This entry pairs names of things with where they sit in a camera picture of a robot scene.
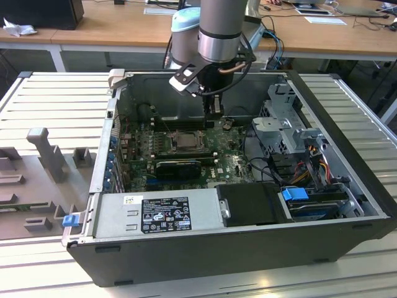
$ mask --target motherboard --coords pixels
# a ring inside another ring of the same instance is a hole
[[[153,123],[125,125],[121,134],[125,190],[166,191],[254,182],[243,158],[243,126],[218,121],[202,130],[157,131]]]

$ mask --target barcode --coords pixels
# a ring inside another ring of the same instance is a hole
[[[183,222],[179,222],[179,225],[190,225],[190,221],[189,220],[185,220]]]

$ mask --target black computer case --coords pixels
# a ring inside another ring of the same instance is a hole
[[[18,25],[74,30],[83,18],[81,0],[0,1],[0,17]]]

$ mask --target floor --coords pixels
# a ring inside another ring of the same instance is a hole
[[[8,86],[15,80],[20,71],[55,71],[51,56],[46,51],[33,50],[3,50],[3,55],[10,62],[0,57],[0,98],[5,94]],[[125,68],[127,70],[158,70],[163,60],[162,54],[153,53],[111,53],[110,57],[113,67],[107,67],[105,56],[101,52],[63,52],[63,58],[70,71],[108,71],[111,68]],[[294,59],[293,69],[300,73],[317,73],[320,60],[316,59]],[[362,98],[368,101],[373,90],[387,74],[389,68],[382,67],[377,78],[372,79],[372,72],[377,69],[373,61],[360,61],[354,67],[345,82]],[[388,88],[393,79],[397,78],[397,67],[389,73],[381,87],[373,96],[369,106],[374,108]],[[397,132],[397,120],[390,124],[390,127]]]

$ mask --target warning label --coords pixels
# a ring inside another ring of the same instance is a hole
[[[142,200],[141,231],[147,233],[191,230],[187,197]]]

